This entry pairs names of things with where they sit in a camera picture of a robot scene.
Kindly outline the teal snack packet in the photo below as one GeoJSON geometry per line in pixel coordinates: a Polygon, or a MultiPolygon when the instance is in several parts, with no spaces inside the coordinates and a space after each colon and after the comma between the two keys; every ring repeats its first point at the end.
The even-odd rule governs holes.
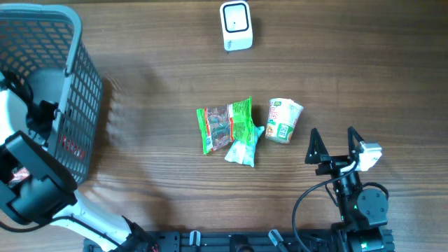
{"type": "Polygon", "coordinates": [[[264,131],[264,126],[255,127],[252,144],[242,143],[241,141],[236,140],[227,152],[225,160],[228,162],[236,162],[241,165],[254,167],[256,145],[264,131]]]}

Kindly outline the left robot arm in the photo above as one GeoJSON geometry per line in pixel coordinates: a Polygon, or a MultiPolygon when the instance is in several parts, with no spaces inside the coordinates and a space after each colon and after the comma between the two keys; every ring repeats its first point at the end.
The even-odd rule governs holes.
{"type": "Polygon", "coordinates": [[[70,172],[26,133],[18,130],[1,145],[1,210],[19,228],[48,225],[69,229],[103,251],[159,251],[157,242],[138,224],[99,208],[79,190],[70,172]]]}

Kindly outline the red chocolate wafer bar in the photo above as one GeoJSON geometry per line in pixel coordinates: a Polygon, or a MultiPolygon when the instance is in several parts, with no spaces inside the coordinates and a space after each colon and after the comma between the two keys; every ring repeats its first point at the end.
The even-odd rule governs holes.
{"type": "Polygon", "coordinates": [[[76,160],[84,160],[87,156],[87,151],[81,148],[81,145],[77,144],[75,141],[72,141],[66,135],[59,136],[58,145],[76,160]]]}

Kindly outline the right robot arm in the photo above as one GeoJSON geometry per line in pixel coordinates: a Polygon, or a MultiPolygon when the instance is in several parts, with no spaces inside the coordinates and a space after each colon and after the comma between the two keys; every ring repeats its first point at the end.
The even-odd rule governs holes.
{"type": "Polygon", "coordinates": [[[378,183],[362,183],[359,174],[373,168],[382,156],[377,142],[365,141],[350,127],[347,130],[349,153],[331,156],[319,131],[311,130],[305,158],[308,165],[317,165],[317,176],[329,175],[333,191],[331,199],[339,209],[341,221],[329,230],[301,231],[310,239],[312,249],[320,251],[385,251],[389,193],[378,183]]]}

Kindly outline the cup noodles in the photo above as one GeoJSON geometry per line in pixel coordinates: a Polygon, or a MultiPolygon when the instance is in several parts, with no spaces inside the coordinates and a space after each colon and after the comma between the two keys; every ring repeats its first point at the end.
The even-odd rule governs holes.
{"type": "Polygon", "coordinates": [[[288,144],[303,109],[303,106],[292,99],[270,99],[265,137],[281,144],[288,144]]]}

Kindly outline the small red tissue pack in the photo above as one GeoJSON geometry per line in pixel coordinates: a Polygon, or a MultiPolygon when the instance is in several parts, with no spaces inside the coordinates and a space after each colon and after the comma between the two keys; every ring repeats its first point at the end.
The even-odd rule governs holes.
{"type": "Polygon", "coordinates": [[[9,184],[17,184],[23,180],[25,180],[30,175],[27,168],[22,167],[20,169],[13,170],[13,178],[10,180],[9,184]]]}

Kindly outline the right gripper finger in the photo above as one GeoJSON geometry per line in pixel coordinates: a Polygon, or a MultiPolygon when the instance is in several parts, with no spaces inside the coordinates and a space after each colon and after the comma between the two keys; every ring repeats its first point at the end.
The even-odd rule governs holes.
{"type": "Polygon", "coordinates": [[[317,128],[310,134],[310,142],[304,162],[308,165],[320,164],[329,161],[329,153],[323,143],[317,128]]]}
{"type": "Polygon", "coordinates": [[[348,147],[349,147],[349,154],[351,158],[357,158],[358,154],[357,154],[357,150],[356,150],[356,145],[355,145],[355,141],[357,141],[358,143],[364,141],[363,137],[355,130],[355,128],[353,126],[350,126],[347,129],[347,133],[348,133],[348,147]]]}

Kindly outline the green gummy candy bag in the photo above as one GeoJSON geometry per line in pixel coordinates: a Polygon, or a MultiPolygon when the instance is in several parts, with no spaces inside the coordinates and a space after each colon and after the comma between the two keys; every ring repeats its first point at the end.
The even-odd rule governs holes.
{"type": "Polygon", "coordinates": [[[224,106],[199,108],[196,113],[205,155],[236,140],[243,144],[255,142],[252,97],[224,106]]]}

